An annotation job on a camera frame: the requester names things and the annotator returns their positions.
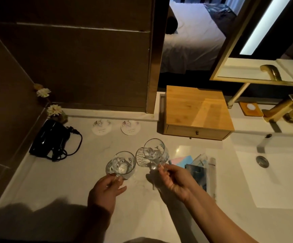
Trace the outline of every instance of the white rectangular sink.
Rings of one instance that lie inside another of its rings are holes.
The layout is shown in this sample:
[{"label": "white rectangular sink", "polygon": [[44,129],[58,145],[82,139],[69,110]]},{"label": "white rectangular sink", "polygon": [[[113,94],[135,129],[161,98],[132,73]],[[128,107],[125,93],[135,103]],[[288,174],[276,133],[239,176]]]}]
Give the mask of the white rectangular sink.
[{"label": "white rectangular sink", "polygon": [[[293,209],[293,137],[233,133],[231,140],[255,205]],[[269,167],[259,166],[257,156],[265,157]]]}]

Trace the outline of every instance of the pillow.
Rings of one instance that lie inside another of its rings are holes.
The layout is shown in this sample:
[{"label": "pillow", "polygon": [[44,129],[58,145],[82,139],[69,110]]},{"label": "pillow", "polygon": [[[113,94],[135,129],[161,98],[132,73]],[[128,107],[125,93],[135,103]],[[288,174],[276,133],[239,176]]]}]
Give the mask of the pillow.
[{"label": "pillow", "polygon": [[165,28],[166,34],[173,34],[178,28],[178,21],[176,19],[175,14],[173,13],[171,7],[169,6],[168,10],[168,18],[167,18],[167,26]]}]

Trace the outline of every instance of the box lid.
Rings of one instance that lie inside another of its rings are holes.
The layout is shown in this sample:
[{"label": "box lid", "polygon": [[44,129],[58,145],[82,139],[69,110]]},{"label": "box lid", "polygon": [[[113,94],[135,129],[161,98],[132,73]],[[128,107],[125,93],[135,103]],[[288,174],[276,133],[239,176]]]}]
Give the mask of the box lid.
[{"label": "box lid", "polygon": [[166,124],[234,131],[221,91],[167,86]]}]

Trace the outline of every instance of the person's left hand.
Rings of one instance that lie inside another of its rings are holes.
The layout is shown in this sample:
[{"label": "person's left hand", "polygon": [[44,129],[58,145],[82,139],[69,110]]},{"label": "person's left hand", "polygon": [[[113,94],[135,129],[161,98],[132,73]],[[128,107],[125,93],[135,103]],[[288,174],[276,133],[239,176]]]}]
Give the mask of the person's left hand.
[{"label": "person's left hand", "polygon": [[98,205],[107,210],[110,216],[112,216],[115,209],[116,196],[122,194],[127,189],[126,186],[120,188],[122,184],[122,177],[108,174],[100,178],[89,192],[88,207]]}]

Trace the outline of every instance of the wooden box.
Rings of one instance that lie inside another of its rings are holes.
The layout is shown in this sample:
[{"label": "wooden box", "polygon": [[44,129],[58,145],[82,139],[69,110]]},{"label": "wooden box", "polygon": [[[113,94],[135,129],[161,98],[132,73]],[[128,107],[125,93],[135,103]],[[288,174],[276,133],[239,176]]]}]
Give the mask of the wooden box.
[{"label": "wooden box", "polygon": [[167,86],[164,134],[224,140],[233,131],[221,91]]}]

